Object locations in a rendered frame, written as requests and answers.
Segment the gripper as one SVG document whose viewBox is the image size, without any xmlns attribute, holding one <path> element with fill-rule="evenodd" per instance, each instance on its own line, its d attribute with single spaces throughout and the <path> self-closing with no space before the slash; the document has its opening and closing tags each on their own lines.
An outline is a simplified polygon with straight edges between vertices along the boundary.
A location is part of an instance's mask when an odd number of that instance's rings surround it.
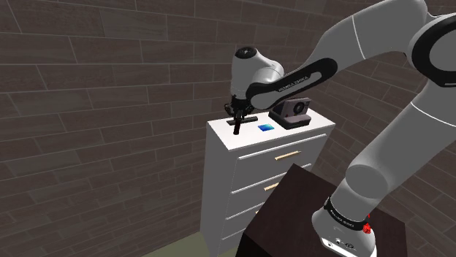
<svg viewBox="0 0 456 257">
<path fill-rule="evenodd" d="M 233 134 L 238 135 L 240 132 L 240 124 L 242 119 L 252 113 L 252 105 L 248 99 L 238 99 L 236 95 L 232 95 L 231 102 L 224 105 L 227 114 L 232 116 L 235 121 Z"/>
</svg>

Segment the black flat bar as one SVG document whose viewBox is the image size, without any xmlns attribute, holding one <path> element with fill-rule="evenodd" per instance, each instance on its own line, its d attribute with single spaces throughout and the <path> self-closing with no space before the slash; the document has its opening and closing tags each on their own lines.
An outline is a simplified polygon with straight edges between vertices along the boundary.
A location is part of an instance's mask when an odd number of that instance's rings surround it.
<svg viewBox="0 0 456 257">
<path fill-rule="evenodd" d="M 232 120 L 228 120 L 227 123 L 230 126 L 234 126 L 237 122 L 238 123 L 249 123 L 249 122 L 255 122 L 255 121 L 258 121 L 257 116 L 244 117 L 244 118 L 241 118 L 240 120 L 232 119 Z"/>
</svg>

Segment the white chest of drawers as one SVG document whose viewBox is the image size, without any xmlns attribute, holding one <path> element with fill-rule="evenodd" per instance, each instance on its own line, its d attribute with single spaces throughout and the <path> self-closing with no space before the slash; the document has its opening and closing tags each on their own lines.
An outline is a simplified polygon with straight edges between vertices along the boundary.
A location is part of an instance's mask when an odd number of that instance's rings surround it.
<svg viewBox="0 0 456 257">
<path fill-rule="evenodd" d="M 335 123 L 308 110 L 307 126 L 286 130 L 257 113 L 258 121 L 243 123 L 238 135 L 230 118 L 206 124 L 205 165 L 200 232 L 209 257 L 238 246 L 243 231 L 273 189 L 296 164 L 311 168 Z M 273 130 L 258 126 L 270 124 Z"/>
</svg>

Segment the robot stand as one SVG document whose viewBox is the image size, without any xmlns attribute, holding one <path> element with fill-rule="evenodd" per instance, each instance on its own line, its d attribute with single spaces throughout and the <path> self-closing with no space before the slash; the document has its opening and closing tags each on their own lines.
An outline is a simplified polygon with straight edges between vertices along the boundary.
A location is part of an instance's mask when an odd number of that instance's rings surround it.
<svg viewBox="0 0 456 257">
<path fill-rule="evenodd" d="M 341 257 L 323 246 L 311 223 L 335 189 L 292 165 L 243 232 L 235 257 Z"/>
</svg>

